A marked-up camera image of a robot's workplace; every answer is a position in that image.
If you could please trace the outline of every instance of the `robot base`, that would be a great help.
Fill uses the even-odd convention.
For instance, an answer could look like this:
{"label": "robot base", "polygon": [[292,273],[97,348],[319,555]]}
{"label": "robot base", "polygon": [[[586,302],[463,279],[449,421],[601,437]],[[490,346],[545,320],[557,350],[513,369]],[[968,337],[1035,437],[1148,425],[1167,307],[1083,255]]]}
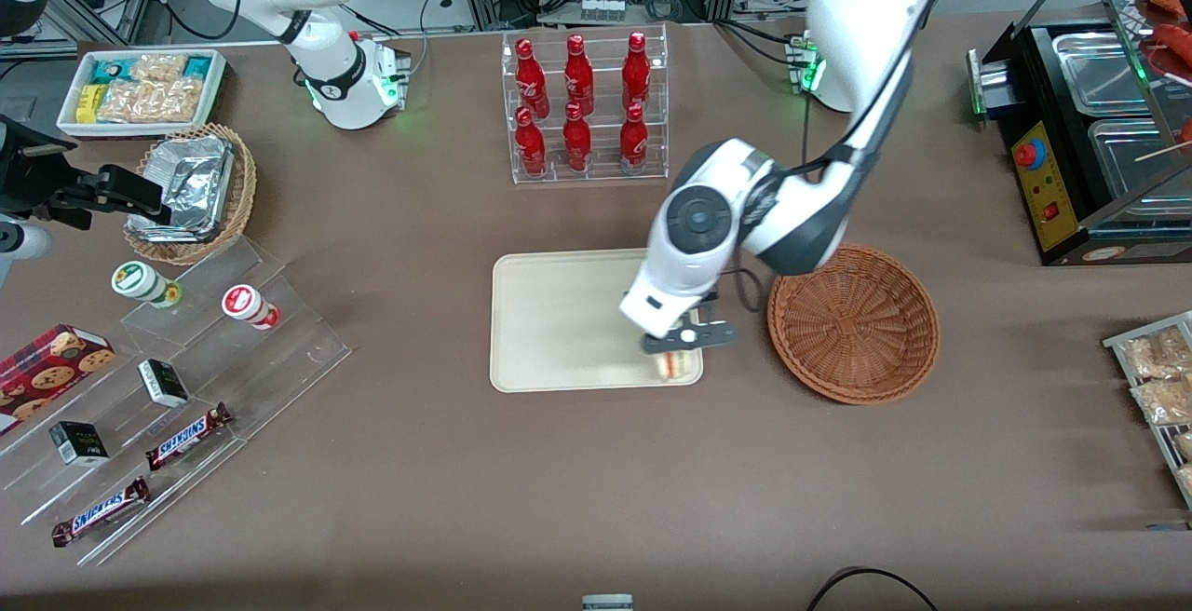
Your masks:
{"label": "robot base", "polygon": [[360,80],[339,100],[319,100],[311,88],[311,101],[328,121],[340,129],[364,129],[385,117],[391,110],[405,108],[405,95],[410,87],[410,58],[397,57],[392,48],[371,40],[358,40],[365,54],[366,70]]}

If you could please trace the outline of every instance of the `brown tabletop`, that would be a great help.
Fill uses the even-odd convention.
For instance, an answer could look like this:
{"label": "brown tabletop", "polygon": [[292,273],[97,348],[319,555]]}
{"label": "brown tabletop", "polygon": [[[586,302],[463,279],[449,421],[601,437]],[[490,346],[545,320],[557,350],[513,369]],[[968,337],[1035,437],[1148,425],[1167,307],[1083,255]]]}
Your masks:
{"label": "brown tabletop", "polygon": [[[103,567],[69,565],[0,500],[0,606],[546,611],[631,592],[642,611],[801,609],[873,565],[942,609],[1188,609],[1192,534],[1144,531],[1188,516],[1100,339],[1192,308],[1190,270],[1038,267],[997,130],[966,116],[964,51],[1006,20],[932,18],[849,225],[919,275],[943,329],[935,373],[881,407],[794,382],[732,295],[741,339],[704,353],[695,386],[498,393],[493,262],[644,245],[664,185],[515,188],[499,36],[434,39],[409,110],[361,132],[311,110],[283,48],[226,48],[222,120],[260,170],[248,233],[356,351]],[[782,67],[710,26],[670,36],[675,169],[731,136],[799,156]],[[843,125],[814,108],[813,154]],[[51,226],[52,254],[13,268],[5,353],[131,308],[107,286],[131,257],[120,222]],[[893,584],[842,587],[822,609],[914,607]]]}

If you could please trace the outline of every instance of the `acrylic bottle rack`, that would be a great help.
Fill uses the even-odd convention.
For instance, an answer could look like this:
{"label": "acrylic bottle rack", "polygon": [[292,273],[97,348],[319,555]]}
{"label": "acrylic bottle rack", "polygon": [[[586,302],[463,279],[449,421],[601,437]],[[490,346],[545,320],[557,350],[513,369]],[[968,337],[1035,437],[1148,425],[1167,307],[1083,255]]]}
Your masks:
{"label": "acrylic bottle rack", "polygon": [[[646,35],[646,57],[650,60],[650,98],[642,106],[642,123],[648,131],[646,162],[642,173],[628,175],[621,170],[621,126],[625,124],[625,105],[621,99],[621,67],[628,52],[629,33]],[[509,132],[509,161],[514,182],[583,182],[583,181],[640,181],[642,177],[666,177],[669,173],[670,132],[668,93],[668,49],[664,26],[594,27],[583,30],[584,48],[592,63],[596,91],[595,112],[588,116],[592,135],[592,162],[588,173],[573,173],[566,164],[563,143],[563,125],[566,123],[564,108],[567,91],[563,69],[567,63],[566,38],[554,32],[544,35],[507,33],[502,39],[501,80],[505,93],[505,130]],[[517,155],[514,131],[517,124],[514,111],[521,105],[517,93],[517,55],[514,43],[529,38],[534,43],[534,57],[546,73],[546,96],[551,112],[536,121],[546,139],[546,175],[529,177]]]}
{"label": "acrylic bottle rack", "polygon": [[[246,237],[209,255],[179,276],[182,301],[170,310],[137,306],[107,332],[117,360],[104,373],[0,438],[2,500],[15,509],[24,529],[44,534],[45,548],[54,549],[50,534],[56,523],[144,476],[151,493],[148,504],[124,510],[66,548],[54,549],[77,565],[101,563],[352,353],[294,293],[281,268]],[[221,298],[237,283],[260,289],[281,310],[281,322],[257,331],[223,314]],[[149,400],[137,373],[145,357],[174,366],[190,394],[185,406],[167,409]],[[219,403],[235,420],[161,469],[149,470],[145,450]],[[50,441],[56,420],[93,424],[111,459],[89,469],[63,463]]]}

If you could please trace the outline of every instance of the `coca-cola bottle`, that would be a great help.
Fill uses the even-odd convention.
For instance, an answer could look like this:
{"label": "coca-cola bottle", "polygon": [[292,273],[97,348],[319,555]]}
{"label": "coca-cola bottle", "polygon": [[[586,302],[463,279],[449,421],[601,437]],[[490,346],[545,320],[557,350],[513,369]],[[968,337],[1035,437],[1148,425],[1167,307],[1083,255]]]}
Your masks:
{"label": "coca-cola bottle", "polygon": [[640,31],[629,33],[629,55],[621,67],[621,88],[625,110],[634,101],[644,106],[650,99],[650,60],[646,58],[646,35]]}
{"label": "coca-cola bottle", "polygon": [[584,120],[578,101],[567,105],[567,123],[563,125],[563,141],[567,145],[567,166],[575,173],[586,173],[592,161],[592,132]]}
{"label": "coca-cola bottle", "polygon": [[629,105],[621,126],[621,170],[629,175],[638,175],[646,167],[646,139],[650,131],[641,121],[641,112],[639,102]]}
{"label": "coca-cola bottle", "polygon": [[567,100],[576,101],[583,113],[591,114],[596,110],[596,88],[592,82],[592,62],[584,54],[584,37],[573,33],[567,36],[567,66],[563,69],[567,85]]}
{"label": "coca-cola bottle", "polygon": [[534,116],[528,107],[517,106],[514,117],[517,119],[514,139],[517,143],[517,155],[521,157],[522,168],[529,177],[544,177],[546,175],[546,141],[542,139],[542,131],[534,124]]}
{"label": "coca-cola bottle", "polygon": [[521,38],[514,44],[517,51],[517,93],[523,105],[534,111],[534,118],[546,119],[551,114],[551,101],[546,98],[546,74],[542,64],[534,58],[534,46]]}

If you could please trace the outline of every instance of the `brown wicker basket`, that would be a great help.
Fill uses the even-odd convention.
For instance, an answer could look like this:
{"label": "brown wicker basket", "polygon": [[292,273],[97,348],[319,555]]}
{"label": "brown wicker basket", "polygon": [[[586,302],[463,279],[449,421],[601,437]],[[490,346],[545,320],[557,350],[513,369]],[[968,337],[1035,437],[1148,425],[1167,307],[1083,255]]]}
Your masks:
{"label": "brown wicker basket", "polygon": [[939,319],[919,279],[861,245],[840,245],[809,275],[775,280],[766,323],[795,378],[844,404],[904,398],[939,349]]}
{"label": "brown wicker basket", "polygon": [[[228,199],[224,202],[222,229],[215,241],[206,243],[150,243],[142,242],[134,237],[128,229],[124,230],[124,238],[132,245],[132,250],[141,257],[176,264],[176,267],[191,267],[200,258],[212,254],[224,243],[232,241],[244,231],[244,225],[253,213],[253,194],[256,194],[256,164],[253,161],[253,152],[248,151],[244,141],[235,131],[221,124],[204,124],[198,129],[179,131],[178,135],[166,136],[166,139],[197,139],[200,136],[221,136],[230,141],[236,148],[236,160],[232,164],[231,181],[228,181]],[[137,173],[144,173],[149,162],[149,152],[141,157],[141,166]]]}

